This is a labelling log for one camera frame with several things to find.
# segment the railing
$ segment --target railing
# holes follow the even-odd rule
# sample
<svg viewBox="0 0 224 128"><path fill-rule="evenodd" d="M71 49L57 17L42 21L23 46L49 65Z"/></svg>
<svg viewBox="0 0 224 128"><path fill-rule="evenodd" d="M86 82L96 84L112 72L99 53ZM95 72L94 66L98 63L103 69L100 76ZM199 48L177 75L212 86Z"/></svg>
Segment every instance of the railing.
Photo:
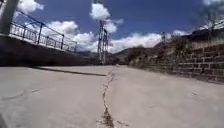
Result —
<svg viewBox="0 0 224 128"><path fill-rule="evenodd" d="M21 40L28 41L30 43L35 43L42 46L51 47L54 49L61 49L61 50L69 51L73 53L76 52L76 47L71 47L67 44L68 41L70 41L67 38L66 38L66 43L64 43L65 39L58 41L49 36L42 35L41 33L38 33L28 28L25 25L19 25L14 22L11 25L10 34L13 36L16 36L17 38Z"/></svg>
<svg viewBox="0 0 224 128"><path fill-rule="evenodd" d="M4 0L0 0L0 8L5 4ZM10 35L21 40L42 45L58 50L75 53L77 42L67 38L64 34L49 28L44 23L35 18L17 10L19 18L23 23L12 22Z"/></svg>

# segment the cloud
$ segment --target cloud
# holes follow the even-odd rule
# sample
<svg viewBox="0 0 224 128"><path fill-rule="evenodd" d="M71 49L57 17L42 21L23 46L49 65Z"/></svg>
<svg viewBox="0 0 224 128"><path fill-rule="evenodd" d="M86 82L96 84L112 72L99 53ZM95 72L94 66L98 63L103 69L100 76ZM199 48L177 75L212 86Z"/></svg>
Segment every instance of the cloud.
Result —
<svg viewBox="0 0 224 128"><path fill-rule="evenodd" d="M213 2L221 2L221 1L224 1L224 0L203 0L203 4L210 5Z"/></svg>
<svg viewBox="0 0 224 128"><path fill-rule="evenodd" d="M29 25L28 23L25 23L25 25L34 31L39 32L40 30L39 26ZM93 40L95 39L94 34L92 32L80 33L78 30L78 25L74 21L52 21L46 23L46 26L47 27L42 28L43 35L49 36L50 38L53 38L57 41L61 41L62 36L51 30L53 29L61 34L64 34L65 37L68 37L72 41L76 41L81 50L92 51L93 47L91 46L93 45ZM69 46L76 45L74 42L66 39L64 40L64 43L68 44Z"/></svg>
<svg viewBox="0 0 224 128"><path fill-rule="evenodd" d="M93 39L94 34L92 32L79 33L73 37L73 40L79 42L79 45L91 45Z"/></svg>
<svg viewBox="0 0 224 128"><path fill-rule="evenodd" d="M110 13L108 9L105 8L102 4L96 3L92 4L90 16L94 20L106 20L108 17L110 17Z"/></svg>
<svg viewBox="0 0 224 128"><path fill-rule="evenodd" d="M121 38L118 40L111 40L111 46L109 51L112 53L121 51L126 48L132 48L136 46L153 47L161 41L161 35L156 33L134 33L128 37Z"/></svg>
<svg viewBox="0 0 224 128"><path fill-rule="evenodd" d="M29 14L36 10L43 10L44 5L37 3L35 0L20 0L18 9L26 14Z"/></svg>
<svg viewBox="0 0 224 128"><path fill-rule="evenodd" d="M119 19L119 20L108 19L106 20L104 27L109 33L115 33L117 32L118 26L123 23L124 23L123 19Z"/></svg>
<svg viewBox="0 0 224 128"><path fill-rule="evenodd" d="M114 20L114 23L121 25L124 23L124 19Z"/></svg>
<svg viewBox="0 0 224 128"><path fill-rule="evenodd" d="M118 25L124 23L123 19L119 20L108 19L110 17L110 12L106 7L103 6L103 4L100 3L92 4L92 10L90 12L90 16L94 20L105 21L104 27L109 33L115 33L118 29Z"/></svg>
<svg viewBox="0 0 224 128"><path fill-rule="evenodd" d="M117 31L117 26L111 20L106 21L104 27L109 33L115 33Z"/></svg>
<svg viewBox="0 0 224 128"><path fill-rule="evenodd" d="M185 32L185 31L175 30L175 31L173 31L173 34L184 36L184 35L188 35L189 33Z"/></svg>
<svg viewBox="0 0 224 128"><path fill-rule="evenodd" d="M65 34L68 37L73 37L78 31L78 25L74 21L52 21L47 23L46 25L59 33ZM44 28L43 33L51 34L55 32L48 28Z"/></svg>

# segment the road crack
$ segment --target road crack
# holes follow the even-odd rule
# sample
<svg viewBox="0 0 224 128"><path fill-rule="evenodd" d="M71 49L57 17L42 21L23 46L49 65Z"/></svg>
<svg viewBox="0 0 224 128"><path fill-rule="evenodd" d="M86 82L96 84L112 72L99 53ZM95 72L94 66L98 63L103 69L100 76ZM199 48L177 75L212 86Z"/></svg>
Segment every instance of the road crack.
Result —
<svg viewBox="0 0 224 128"><path fill-rule="evenodd" d="M107 96L108 89L111 86L111 83L115 80L115 73L110 71L108 73L108 76L110 77L109 81L107 82L107 84L103 85L104 87L104 91L102 94L102 100L104 105L104 113L102 116L103 120L97 121L97 122L105 126L106 128L122 128L123 126L128 127L129 125L126 123L122 123L121 121L115 121L115 119L112 117L112 115L109 112L109 107L107 106L107 102L106 102L106 96Z"/></svg>

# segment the electric pole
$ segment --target electric pole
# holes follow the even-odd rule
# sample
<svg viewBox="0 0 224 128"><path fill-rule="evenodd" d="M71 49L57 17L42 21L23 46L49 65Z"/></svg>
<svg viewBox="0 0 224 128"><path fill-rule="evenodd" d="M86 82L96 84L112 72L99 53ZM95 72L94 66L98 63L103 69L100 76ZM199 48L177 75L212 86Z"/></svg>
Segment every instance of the electric pole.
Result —
<svg viewBox="0 0 224 128"><path fill-rule="evenodd" d="M93 0L93 3L102 4L102 0ZM98 60L101 64L106 64L108 53L108 31L104 28L105 21L100 20L99 38L98 38Z"/></svg>

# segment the cracked pavement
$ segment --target cracked pavement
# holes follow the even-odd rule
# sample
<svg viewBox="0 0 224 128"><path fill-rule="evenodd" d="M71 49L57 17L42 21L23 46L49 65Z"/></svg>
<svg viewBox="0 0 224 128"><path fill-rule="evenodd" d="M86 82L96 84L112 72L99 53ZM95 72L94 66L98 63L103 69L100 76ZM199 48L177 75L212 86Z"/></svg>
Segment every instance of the cracked pavement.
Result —
<svg viewBox="0 0 224 128"><path fill-rule="evenodd" d="M0 68L0 128L223 128L224 86L127 67Z"/></svg>

